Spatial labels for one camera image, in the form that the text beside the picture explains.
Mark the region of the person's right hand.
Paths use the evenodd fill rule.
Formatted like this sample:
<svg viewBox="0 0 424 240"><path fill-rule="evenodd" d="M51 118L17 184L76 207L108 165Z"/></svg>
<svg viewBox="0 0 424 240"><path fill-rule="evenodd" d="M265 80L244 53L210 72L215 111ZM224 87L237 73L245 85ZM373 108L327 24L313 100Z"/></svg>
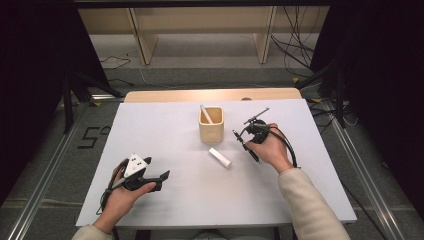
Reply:
<svg viewBox="0 0 424 240"><path fill-rule="evenodd" d="M266 163L270 164L278 174L293 168L287 156L285 144L280 140L284 135L278 130L278 125L269 125L271 132L262 144L253 145L256 154Z"/></svg>

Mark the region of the black metal stand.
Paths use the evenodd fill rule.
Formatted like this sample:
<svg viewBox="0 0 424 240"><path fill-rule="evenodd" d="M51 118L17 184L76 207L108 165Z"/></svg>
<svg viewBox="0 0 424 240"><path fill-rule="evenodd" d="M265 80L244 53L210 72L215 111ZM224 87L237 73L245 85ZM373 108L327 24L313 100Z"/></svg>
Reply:
<svg viewBox="0 0 424 240"><path fill-rule="evenodd" d="M93 95L88 90L89 86L94 86L117 98L123 97L121 92L110 87L107 80L96 80L82 72L68 73L62 80L62 96L65 109L65 134L71 130L74 123L71 94L74 94L80 102L88 103L93 99Z"/></svg>
<svg viewBox="0 0 424 240"><path fill-rule="evenodd" d="M305 80L295 84L298 90L304 89L310 84L321 79L321 85L318 93L321 97L335 96L336 107L335 117L342 128L345 127L343 119L343 101L344 101L344 77L337 61L332 60L327 66L307 77Z"/></svg>

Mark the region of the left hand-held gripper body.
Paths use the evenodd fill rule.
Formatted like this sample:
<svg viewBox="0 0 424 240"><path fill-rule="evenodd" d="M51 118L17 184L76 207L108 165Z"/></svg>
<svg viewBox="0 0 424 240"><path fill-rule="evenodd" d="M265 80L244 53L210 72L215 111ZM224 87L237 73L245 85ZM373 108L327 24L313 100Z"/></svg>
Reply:
<svg viewBox="0 0 424 240"><path fill-rule="evenodd" d="M144 173L148 164L146 164L143 159L144 158L141 158L136 153L132 153L129 158L125 159L121 178L113 184L113 188L116 189L123 186L129 191L135 191L143 185L151 183L147 182L149 178L144 178ZM162 189L162 183L155 183L152 192L160 191Z"/></svg>

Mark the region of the wooden table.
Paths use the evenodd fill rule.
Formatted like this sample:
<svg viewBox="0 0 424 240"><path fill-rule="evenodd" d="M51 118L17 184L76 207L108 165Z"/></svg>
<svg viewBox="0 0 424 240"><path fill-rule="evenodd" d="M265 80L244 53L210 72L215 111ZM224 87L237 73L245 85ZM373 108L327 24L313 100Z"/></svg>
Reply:
<svg viewBox="0 0 424 240"><path fill-rule="evenodd" d="M131 91L125 103L301 99L296 88Z"/></svg>

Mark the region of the white table cover sheet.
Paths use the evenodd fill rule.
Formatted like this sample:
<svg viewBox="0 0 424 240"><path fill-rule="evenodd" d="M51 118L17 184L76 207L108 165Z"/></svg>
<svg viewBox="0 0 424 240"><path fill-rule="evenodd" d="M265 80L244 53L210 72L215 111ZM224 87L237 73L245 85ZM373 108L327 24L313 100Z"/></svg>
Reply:
<svg viewBox="0 0 424 240"><path fill-rule="evenodd" d="M257 163L234 134L258 116L276 123L291 142L298 166L343 223L356 215L302 99L221 101L224 139L216 150L224 167L200 139L197 102L123 103L118 107L78 225L92 223L112 170L136 153L150 157L146 177L168 173L161 191L141 197L120 221L135 229L278 226L290 222L287 202L268 164Z"/></svg>

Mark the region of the aluminium floor rail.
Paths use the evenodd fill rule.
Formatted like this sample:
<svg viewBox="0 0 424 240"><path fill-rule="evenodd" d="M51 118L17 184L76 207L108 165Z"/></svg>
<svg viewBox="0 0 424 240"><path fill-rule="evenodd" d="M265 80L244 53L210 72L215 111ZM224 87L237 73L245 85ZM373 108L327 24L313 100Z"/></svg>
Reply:
<svg viewBox="0 0 424 240"><path fill-rule="evenodd" d="M363 186L378 219L382 224L387 239L405 240L404 234L402 233L400 226L395 219L395 215L392 213L389 205L384 200L370 172L367 170L366 165L362 161L362 158L353 141L351 140L347 130L343 128L338 121L333 122L332 126L345 152L347 153L349 161L351 162L353 169L355 170L355 173L359 178L359 181L361 182L361 185Z"/></svg>
<svg viewBox="0 0 424 240"><path fill-rule="evenodd" d="M12 225L10 232L7 234L6 240L23 240L33 219L41 206L42 200L47 193L63 159L74 138L75 132L81 118L89 107L88 103L80 103L75 109L75 120L66 133L61 133L60 140L54 149L47 165L43 168L40 178L36 181L36 185L31 191L31 195L23 200L10 199L7 204L21 209L16 221Z"/></svg>

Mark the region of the person's left hand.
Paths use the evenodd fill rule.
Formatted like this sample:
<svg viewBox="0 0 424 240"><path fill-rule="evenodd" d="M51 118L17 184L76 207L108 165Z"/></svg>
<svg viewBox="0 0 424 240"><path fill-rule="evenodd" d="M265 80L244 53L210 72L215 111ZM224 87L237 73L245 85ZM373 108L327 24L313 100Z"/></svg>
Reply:
<svg viewBox="0 0 424 240"><path fill-rule="evenodd" d="M143 195L156 187L154 182L147 183L141 188L130 191L124 187L114 189L109 196L106 207L96 222L106 222L115 225L133 207L134 203Z"/></svg>

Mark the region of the beige pen holder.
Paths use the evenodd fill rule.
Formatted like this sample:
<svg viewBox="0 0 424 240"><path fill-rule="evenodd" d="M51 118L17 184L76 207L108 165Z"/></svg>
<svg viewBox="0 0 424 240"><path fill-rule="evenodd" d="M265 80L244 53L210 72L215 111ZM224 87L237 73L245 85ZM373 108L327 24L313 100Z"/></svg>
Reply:
<svg viewBox="0 0 424 240"><path fill-rule="evenodd" d="M204 143L220 143L224 138L224 111L218 106L205 106L205 108L213 124L208 124L200 109L198 117L200 139Z"/></svg>

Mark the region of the white cylindrical tube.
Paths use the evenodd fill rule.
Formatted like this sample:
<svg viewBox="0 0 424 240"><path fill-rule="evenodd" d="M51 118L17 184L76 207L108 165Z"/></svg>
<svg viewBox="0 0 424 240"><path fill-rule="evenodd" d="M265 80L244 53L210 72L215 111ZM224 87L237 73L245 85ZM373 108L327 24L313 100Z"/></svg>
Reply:
<svg viewBox="0 0 424 240"><path fill-rule="evenodd" d="M224 167L228 168L230 166L231 161L218 152L215 148L210 148L208 152Z"/></svg>

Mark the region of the white pen with blue tip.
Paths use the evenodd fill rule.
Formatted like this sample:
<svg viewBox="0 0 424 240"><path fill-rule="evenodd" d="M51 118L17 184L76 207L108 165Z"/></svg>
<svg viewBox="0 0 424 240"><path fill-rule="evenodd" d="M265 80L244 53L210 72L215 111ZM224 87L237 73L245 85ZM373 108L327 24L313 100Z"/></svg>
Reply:
<svg viewBox="0 0 424 240"><path fill-rule="evenodd" d="M204 105L200 105L200 109L201 109L202 113L204 114L204 116L205 116L208 124L213 124L213 121L212 121L209 113L207 112L205 106Z"/></svg>

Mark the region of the black pen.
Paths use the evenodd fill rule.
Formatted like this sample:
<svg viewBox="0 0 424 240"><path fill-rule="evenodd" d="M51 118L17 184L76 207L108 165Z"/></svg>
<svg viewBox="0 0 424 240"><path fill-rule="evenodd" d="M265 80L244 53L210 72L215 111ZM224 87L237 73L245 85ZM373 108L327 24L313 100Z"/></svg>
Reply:
<svg viewBox="0 0 424 240"><path fill-rule="evenodd" d="M246 151L246 152L248 152L249 154L250 154L250 156L254 159L254 161L255 162L258 162L259 163L259 157L254 153L254 151L252 151L247 145L246 145L246 143L244 142L244 140L242 139L242 137L241 137L241 135L237 132L237 131L235 131L235 130L232 130L232 132L233 132L233 134L235 135L235 137L236 137L236 139L237 139L237 141L239 141L240 143L241 143L241 145L242 145L242 147L243 147L243 149Z"/></svg>

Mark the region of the dark curtain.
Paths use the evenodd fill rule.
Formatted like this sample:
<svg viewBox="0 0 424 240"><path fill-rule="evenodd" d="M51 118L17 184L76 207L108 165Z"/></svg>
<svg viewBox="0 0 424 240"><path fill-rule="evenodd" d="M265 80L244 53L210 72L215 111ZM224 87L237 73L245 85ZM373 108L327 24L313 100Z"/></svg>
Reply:
<svg viewBox="0 0 424 240"><path fill-rule="evenodd" d="M312 69L338 61L345 95L424 218L424 0L330 0Z"/></svg>
<svg viewBox="0 0 424 240"><path fill-rule="evenodd" d="M0 0L0 205L80 73L108 83L74 0Z"/></svg>

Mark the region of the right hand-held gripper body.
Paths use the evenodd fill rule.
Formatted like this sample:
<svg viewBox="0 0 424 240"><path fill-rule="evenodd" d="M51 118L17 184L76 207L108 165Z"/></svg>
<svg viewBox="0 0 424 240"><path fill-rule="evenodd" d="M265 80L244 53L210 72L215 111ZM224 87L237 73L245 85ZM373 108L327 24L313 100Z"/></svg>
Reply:
<svg viewBox="0 0 424 240"><path fill-rule="evenodd" d="M269 108L266 107L263 111L259 112L258 114L254 115L253 117L249 118L245 125L246 127L248 125L253 125L255 133L253 134L254 137L252 138L252 142L256 144L262 144L265 139L267 138L267 135L269 133L269 127L267 123L261 119L259 119L259 116L268 111Z"/></svg>

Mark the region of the beige wooden shelf unit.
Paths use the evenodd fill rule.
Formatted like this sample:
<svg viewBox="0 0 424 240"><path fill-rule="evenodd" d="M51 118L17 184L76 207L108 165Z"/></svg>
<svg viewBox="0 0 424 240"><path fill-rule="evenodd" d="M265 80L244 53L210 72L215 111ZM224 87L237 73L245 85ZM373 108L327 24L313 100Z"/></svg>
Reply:
<svg viewBox="0 0 424 240"><path fill-rule="evenodd" d="M180 7L81 9L90 34L131 34L139 60L151 62L161 34L251 33L258 61L267 61L273 33L319 33L329 12L327 6Z"/></svg>

